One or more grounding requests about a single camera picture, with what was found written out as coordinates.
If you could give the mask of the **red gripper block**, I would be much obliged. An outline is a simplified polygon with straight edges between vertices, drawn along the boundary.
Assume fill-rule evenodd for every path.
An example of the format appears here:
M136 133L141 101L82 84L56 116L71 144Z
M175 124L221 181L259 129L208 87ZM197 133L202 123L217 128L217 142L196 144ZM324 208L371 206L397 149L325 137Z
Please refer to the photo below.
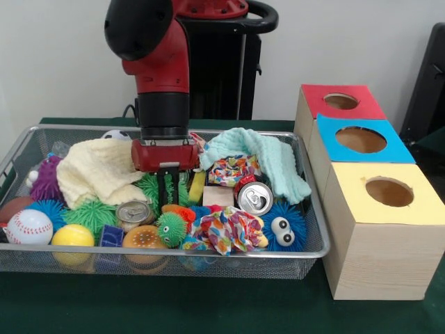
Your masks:
M198 145L192 138L176 140L134 139L131 158L136 170L155 173L158 184L159 206L168 201L165 171L162 168L177 167L180 171L199 166ZM170 169L172 178L172 203L179 204L179 170Z

